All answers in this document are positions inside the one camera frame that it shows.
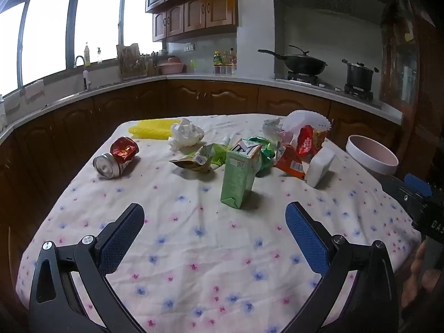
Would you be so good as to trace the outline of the person's right hand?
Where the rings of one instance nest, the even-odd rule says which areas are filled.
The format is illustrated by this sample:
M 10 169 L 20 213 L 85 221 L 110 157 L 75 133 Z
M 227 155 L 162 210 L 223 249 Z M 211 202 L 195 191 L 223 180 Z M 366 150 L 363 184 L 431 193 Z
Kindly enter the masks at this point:
M 401 295 L 402 308 L 408 307 L 416 299 L 421 288 L 432 292 L 440 278 L 441 271 L 436 269 L 427 270 L 420 275 L 425 260 L 426 247 L 427 243 L 423 241 L 416 250 L 414 260 L 410 265 L 410 277 L 404 283 Z

